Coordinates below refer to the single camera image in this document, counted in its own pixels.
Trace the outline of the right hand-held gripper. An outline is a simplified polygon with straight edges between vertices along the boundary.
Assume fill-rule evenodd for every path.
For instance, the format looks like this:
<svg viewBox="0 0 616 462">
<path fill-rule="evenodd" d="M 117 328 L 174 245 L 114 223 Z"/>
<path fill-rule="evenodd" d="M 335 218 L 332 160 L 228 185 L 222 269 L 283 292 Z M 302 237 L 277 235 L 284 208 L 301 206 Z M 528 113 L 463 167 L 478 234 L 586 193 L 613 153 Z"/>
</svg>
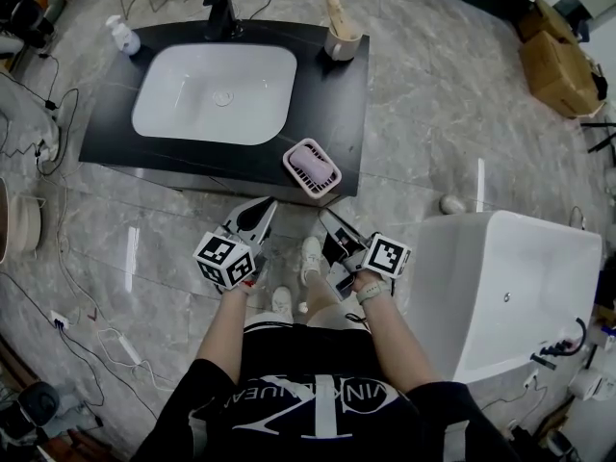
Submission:
<svg viewBox="0 0 616 462">
<path fill-rule="evenodd" d="M 362 241 L 353 227 L 329 209 L 319 212 L 319 220 L 327 232 L 323 256 L 329 264 L 329 273 L 325 280 L 338 299 L 350 296 L 360 270 L 379 273 L 389 285 L 402 276 L 411 255 L 407 245 L 380 233 Z"/>
</svg>

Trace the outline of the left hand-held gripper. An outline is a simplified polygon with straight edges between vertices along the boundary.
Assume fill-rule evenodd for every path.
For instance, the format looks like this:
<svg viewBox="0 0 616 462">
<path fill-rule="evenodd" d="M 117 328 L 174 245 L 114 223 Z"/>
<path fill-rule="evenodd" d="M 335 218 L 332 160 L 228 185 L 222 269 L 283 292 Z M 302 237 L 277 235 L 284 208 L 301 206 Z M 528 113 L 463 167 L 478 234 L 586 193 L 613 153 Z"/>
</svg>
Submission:
<svg viewBox="0 0 616 462">
<path fill-rule="evenodd" d="M 270 196 L 249 200 L 207 232 L 192 255 L 203 277 L 222 290 L 254 285 L 265 266 L 263 244 L 277 208 Z"/>
</svg>

